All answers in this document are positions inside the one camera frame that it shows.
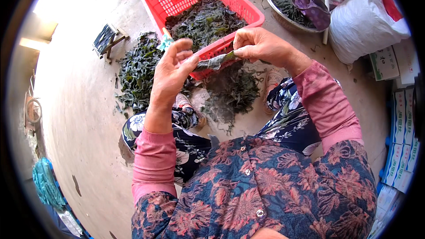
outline hand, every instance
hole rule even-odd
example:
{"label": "hand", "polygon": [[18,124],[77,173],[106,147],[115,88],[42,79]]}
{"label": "hand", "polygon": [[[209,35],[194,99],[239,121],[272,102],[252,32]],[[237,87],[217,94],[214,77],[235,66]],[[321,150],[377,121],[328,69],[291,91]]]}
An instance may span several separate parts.
{"label": "hand", "polygon": [[311,60],[282,38],[263,28],[242,28],[237,30],[233,40],[234,54],[255,62],[258,59],[274,66],[284,67],[297,76],[311,65]]}
{"label": "hand", "polygon": [[164,56],[158,62],[153,77],[153,87],[150,104],[170,109],[176,95],[183,87],[184,81],[198,65],[199,57],[192,56],[192,51],[185,51],[192,47],[192,40],[180,39],[170,45]]}

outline kelp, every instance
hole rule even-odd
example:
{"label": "kelp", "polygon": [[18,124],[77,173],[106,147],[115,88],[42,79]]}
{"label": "kelp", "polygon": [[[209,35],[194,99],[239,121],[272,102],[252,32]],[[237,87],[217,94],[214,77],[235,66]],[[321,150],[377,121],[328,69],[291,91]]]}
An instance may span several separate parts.
{"label": "kelp", "polygon": [[201,60],[198,62],[198,66],[195,68],[194,71],[203,71],[205,69],[212,69],[217,71],[220,69],[223,63],[237,58],[238,57],[235,56],[233,51],[231,51],[228,54],[222,54],[207,60]]}
{"label": "kelp", "polygon": [[199,0],[182,13],[167,17],[165,22],[173,39],[192,39],[194,53],[246,25],[220,0]]}
{"label": "kelp", "polygon": [[294,22],[307,28],[316,28],[313,23],[307,17],[305,17],[298,8],[294,6],[291,0],[272,0],[272,2],[281,13],[286,15]]}
{"label": "kelp", "polygon": [[[164,54],[163,51],[156,48],[159,44],[160,41],[155,33],[143,33],[138,44],[117,61],[121,64],[118,76],[121,92],[124,93],[118,95],[117,98],[124,103],[122,110],[130,106],[133,113],[137,114],[149,106],[155,67]],[[181,93],[190,96],[190,90],[193,88],[192,81],[187,79]]]}
{"label": "kelp", "polygon": [[242,69],[243,61],[238,61],[222,69],[207,79],[206,89],[210,97],[205,101],[201,111],[210,118],[223,123],[230,123],[227,133],[231,132],[235,114],[251,111],[252,103],[260,96],[258,82],[253,72]]}

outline leg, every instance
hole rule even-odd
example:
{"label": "leg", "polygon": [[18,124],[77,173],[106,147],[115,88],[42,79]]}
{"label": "leg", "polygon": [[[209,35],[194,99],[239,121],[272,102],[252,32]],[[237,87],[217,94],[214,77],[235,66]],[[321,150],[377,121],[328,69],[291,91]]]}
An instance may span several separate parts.
{"label": "leg", "polygon": [[292,78],[284,78],[271,90],[266,103],[270,109],[278,111],[256,136],[273,139],[310,156],[321,143],[321,138],[301,104],[301,97]]}
{"label": "leg", "polygon": [[[182,185],[199,168],[200,162],[210,151],[211,141],[188,130],[199,122],[198,114],[192,107],[173,108],[171,114],[177,149],[174,180]],[[146,111],[135,114],[122,128],[122,138],[133,153],[137,148],[135,140],[142,132],[145,116]]]}

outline woman's right hand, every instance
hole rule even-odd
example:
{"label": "woman's right hand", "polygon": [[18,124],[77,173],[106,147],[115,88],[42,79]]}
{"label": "woman's right hand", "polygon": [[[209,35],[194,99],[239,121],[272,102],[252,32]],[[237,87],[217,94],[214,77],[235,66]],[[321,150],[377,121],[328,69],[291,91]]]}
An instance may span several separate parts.
{"label": "woman's right hand", "polygon": [[234,54],[251,62],[258,59],[284,67],[295,77],[311,65],[311,60],[288,42],[266,29],[242,28],[233,40]]}

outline sneaker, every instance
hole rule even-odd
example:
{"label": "sneaker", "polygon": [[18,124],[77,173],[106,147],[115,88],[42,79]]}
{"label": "sneaker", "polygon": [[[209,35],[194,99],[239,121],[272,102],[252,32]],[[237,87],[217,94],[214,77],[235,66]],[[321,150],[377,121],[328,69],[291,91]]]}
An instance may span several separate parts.
{"label": "sneaker", "polygon": [[276,88],[280,84],[282,79],[283,79],[282,75],[280,75],[279,71],[275,68],[272,68],[267,73],[267,77],[265,81],[266,87],[265,87],[265,93],[263,98],[263,106],[264,106],[263,108],[266,114],[273,113],[273,110],[267,106],[267,102],[266,102],[267,96],[270,91],[272,91],[274,88]]}
{"label": "sneaker", "polygon": [[[177,108],[186,108],[186,107],[190,107],[192,109],[195,109],[192,104],[190,103],[189,99],[184,96],[183,94],[179,93],[176,96],[176,102],[173,105],[174,107]],[[204,125],[207,123],[207,117],[201,113],[200,111],[196,111],[196,114],[198,115],[198,124],[195,126],[197,129],[201,129],[202,127],[204,127]]]}

